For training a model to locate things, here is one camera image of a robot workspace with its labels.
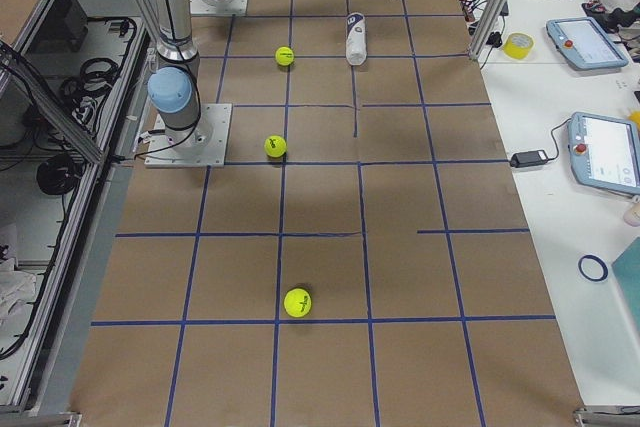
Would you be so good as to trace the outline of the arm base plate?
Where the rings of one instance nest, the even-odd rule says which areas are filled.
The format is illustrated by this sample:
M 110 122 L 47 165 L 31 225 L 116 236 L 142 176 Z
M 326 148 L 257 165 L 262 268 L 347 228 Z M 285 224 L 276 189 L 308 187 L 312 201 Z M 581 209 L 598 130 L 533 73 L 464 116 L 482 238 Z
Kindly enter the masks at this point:
M 229 103 L 202 106 L 201 118 L 195 131 L 178 133 L 167 130 L 160 114 L 154 129 L 163 133 L 151 137 L 150 154 L 145 155 L 148 168 L 223 167 L 232 116 Z
M 193 17 L 245 16 L 248 0 L 190 0 Z

